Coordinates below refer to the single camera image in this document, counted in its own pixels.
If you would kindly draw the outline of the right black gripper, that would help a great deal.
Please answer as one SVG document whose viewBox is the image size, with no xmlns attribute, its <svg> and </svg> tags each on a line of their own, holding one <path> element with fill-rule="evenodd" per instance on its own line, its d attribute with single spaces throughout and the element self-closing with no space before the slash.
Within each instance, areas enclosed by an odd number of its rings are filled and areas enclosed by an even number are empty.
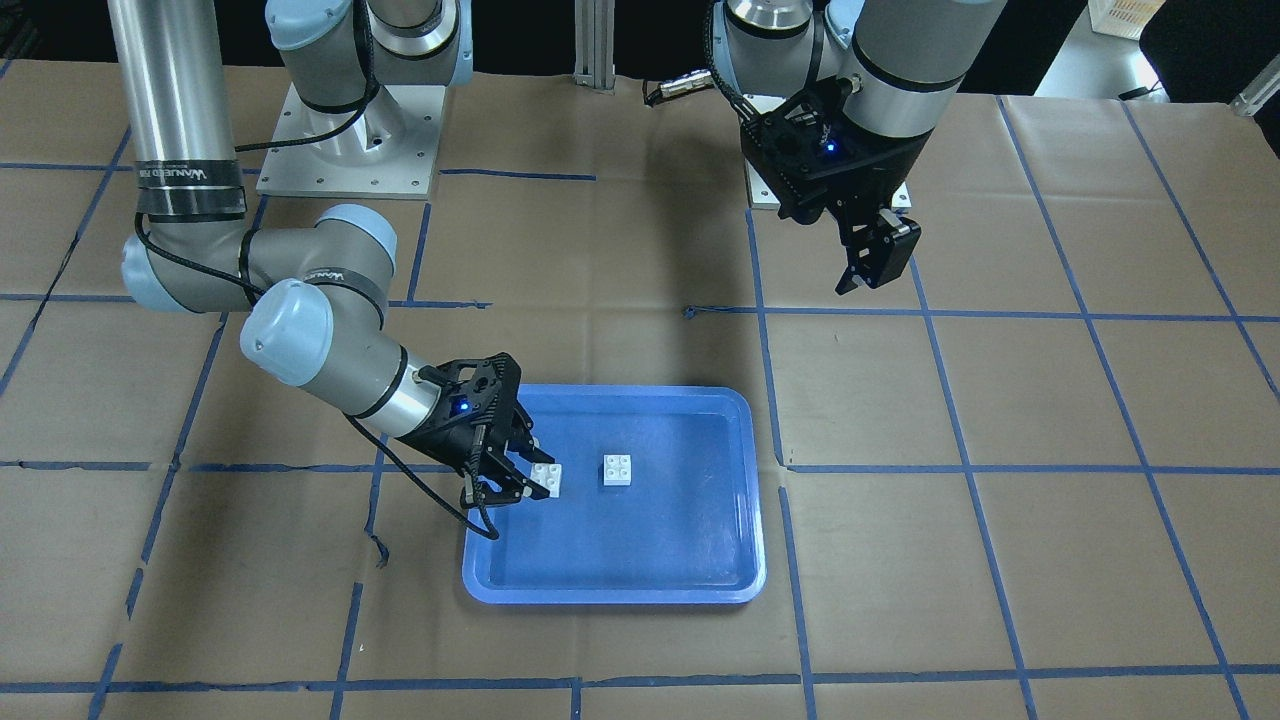
<svg viewBox="0 0 1280 720">
<path fill-rule="evenodd" d="M 512 459 L 543 462 L 532 419 L 517 402 L 520 378 L 520 365 L 506 352 L 413 373 L 417 383 L 435 386 L 439 395 L 425 419 L 398 441 L 463 475 L 462 509 L 550 497 L 550 489 Z"/>
</svg>

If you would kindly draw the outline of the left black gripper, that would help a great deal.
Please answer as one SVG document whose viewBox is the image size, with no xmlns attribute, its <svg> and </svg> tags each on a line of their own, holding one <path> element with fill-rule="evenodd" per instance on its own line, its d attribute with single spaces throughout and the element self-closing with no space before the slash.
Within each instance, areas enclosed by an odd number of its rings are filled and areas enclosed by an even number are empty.
<svg viewBox="0 0 1280 720">
<path fill-rule="evenodd" d="M 780 215 L 810 225 L 836 219 L 847 265 L 837 295 L 879 288 L 906 268 L 922 228 L 890 206 L 928 135 L 895 138 L 873 133 L 844 105 L 860 97 L 850 79 L 817 79 L 769 111 L 740 119 L 746 159 L 780 200 Z"/>
</svg>

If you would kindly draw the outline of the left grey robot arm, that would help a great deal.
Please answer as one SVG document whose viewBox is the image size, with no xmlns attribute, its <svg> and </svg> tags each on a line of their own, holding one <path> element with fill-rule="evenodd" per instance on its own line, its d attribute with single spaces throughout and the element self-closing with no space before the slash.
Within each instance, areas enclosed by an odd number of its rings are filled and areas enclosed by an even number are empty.
<svg viewBox="0 0 1280 720">
<path fill-rule="evenodd" d="M 1005 5 L 1001 1 L 713 1 L 704 55 L 746 161 L 783 220 L 831 217 L 836 292 L 905 270 L 920 225 L 893 208 Z"/>
</svg>

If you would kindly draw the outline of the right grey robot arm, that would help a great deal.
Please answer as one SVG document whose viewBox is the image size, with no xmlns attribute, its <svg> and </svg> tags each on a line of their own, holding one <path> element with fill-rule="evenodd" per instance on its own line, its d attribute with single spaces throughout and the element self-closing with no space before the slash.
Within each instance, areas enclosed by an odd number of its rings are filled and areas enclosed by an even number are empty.
<svg viewBox="0 0 1280 720">
<path fill-rule="evenodd" d="M 138 202 L 122 278 L 161 313 L 243 313 L 241 352 L 335 407 L 367 439 L 385 434 L 463 478 L 465 509 L 543 500 L 513 462 L 552 462 L 520 405 L 508 354 L 434 366 L 384 332 L 397 234 L 380 213 L 339 204 L 308 227 L 255 229 L 211 1 L 110 1 L 134 133 Z M 265 20 L 308 127 L 271 142 L 348 167 L 407 158 L 393 85 L 470 74 L 462 1 L 270 1 Z"/>
</svg>

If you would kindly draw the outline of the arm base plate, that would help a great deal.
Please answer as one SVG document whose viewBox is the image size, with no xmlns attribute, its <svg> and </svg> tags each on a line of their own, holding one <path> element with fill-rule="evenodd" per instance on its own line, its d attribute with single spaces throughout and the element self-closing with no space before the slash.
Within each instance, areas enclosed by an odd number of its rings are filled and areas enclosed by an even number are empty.
<svg viewBox="0 0 1280 720">
<path fill-rule="evenodd" d="M 797 100 L 749 94 L 745 104 L 753 117 L 742 154 L 762 205 L 795 220 L 831 208 L 911 209 L 908 173 L 922 143 L 872 137 L 810 91 Z"/>
<path fill-rule="evenodd" d="M 443 86 L 393 85 L 342 135 L 273 149 L 257 191 L 301 199 L 425 200 L 445 115 Z"/>
</svg>

